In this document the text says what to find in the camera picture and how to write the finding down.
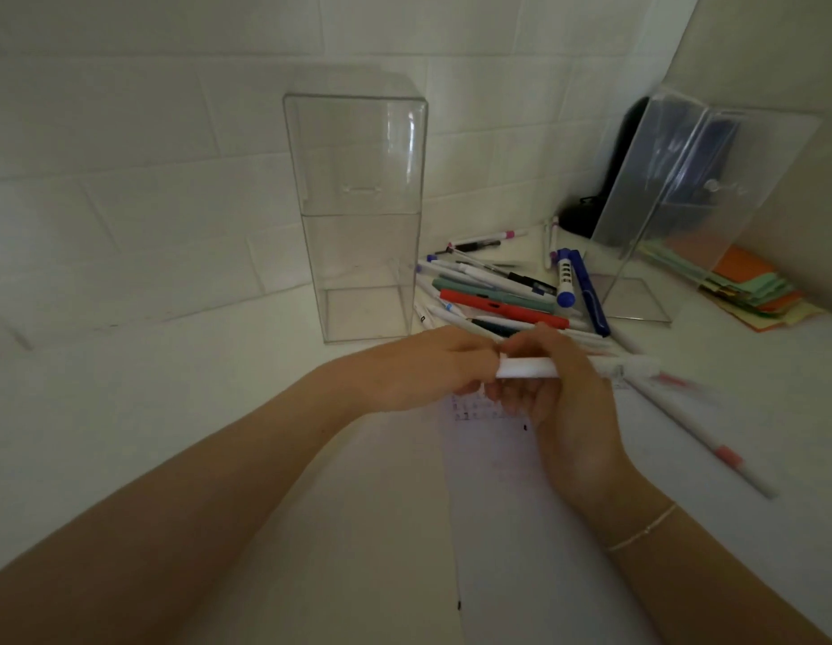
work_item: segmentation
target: green pen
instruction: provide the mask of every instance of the green pen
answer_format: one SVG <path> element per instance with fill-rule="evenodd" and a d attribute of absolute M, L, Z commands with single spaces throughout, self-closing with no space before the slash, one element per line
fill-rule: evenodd
<path fill-rule="evenodd" d="M 435 290 L 455 290 L 456 292 L 463 292 L 474 297 L 489 298 L 492 301 L 499 303 L 508 303 L 509 305 L 518 305 L 521 308 L 528 308 L 530 310 L 539 310 L 540 312 L 547 312 L 553 314 L 553 308 L 556 306 L 555 297 L 551 297 L 550 301 L 538 301 L 533 298 L 523 298 L 511 294 L 510 292 L 501 292 L 500 290 L 486 290 L 484 287 L 475 287 L 464 283 L 458 283 L 455 280 L 449 279 L 433 279 L 431 284 Z"/>

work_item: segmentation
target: forearm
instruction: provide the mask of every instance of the forearm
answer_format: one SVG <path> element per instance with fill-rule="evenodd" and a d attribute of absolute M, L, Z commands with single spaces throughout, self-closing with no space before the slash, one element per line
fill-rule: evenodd
<path fill-rule="evenodd" d="M 121 488 L 0 571 L 0 642 L 167 636 L 361 409 L 328 367 Z"/>
<path fill-rule="evenodd" d="M 638 533 L 672 501 L 635 469 L 583 510 L 605 546 Z M 829 644 L 680 508 L 611 558 L 670 645 Z"/>

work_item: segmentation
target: acrylic organizer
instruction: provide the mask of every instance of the acrylic organizer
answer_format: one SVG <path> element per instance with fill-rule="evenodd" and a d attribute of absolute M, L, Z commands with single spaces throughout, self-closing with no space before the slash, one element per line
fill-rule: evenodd
<path fill-rule="evenodd" d="M 409 335 L 428 103 L 399 74 L 312 83 L 283 103 L 324 341 Z"/>
<path fill-rule="evenodd" d="M 586 249 L 604 313 L 674 321 L 818 126 L 658 88 Z"/>

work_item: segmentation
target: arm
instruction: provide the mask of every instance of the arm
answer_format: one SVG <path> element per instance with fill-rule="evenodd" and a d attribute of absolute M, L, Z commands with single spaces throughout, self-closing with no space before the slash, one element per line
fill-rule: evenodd
<path fill-rule="evenodd" d="M 597 376 L 571 340 L 539 325 L 501 349 L 553 359 L 561 382 L 491 383 L 486 391 L 506 410 L 529 415 L 551 484 L 605 548 L 639 533 L 672 506 L 628 459 L 609 381 Z M 610 556 L 670 645 L 832 645 L 680 508 Z"/>
<path fill-rule="evenodd" d="M 475 391 L 493 348 L 447 327 L 315 369 L 0 570 L 0 642 L 168 639 L 341 428 Z"/>

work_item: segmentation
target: stack of sticky notes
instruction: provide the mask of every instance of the stack of sticky notes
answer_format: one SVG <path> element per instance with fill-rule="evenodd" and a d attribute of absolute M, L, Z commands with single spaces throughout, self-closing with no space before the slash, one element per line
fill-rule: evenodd
<path fill-rule="evenodd" d="M 711 247 L 700 234 L 649 240 L 639 245 L 649 259 L 685 278 L 701 281 L 701 290 L 711 294 L 714 303 L 758 333 L 791 326 L 824 312 L 808 302 L 804 292 L 796 289 L 769 262 L 734 244 L 727 248 L 714 269 L 706 271 L 696 262 L 702 260 L 702 254 L 711 254 Z"/>

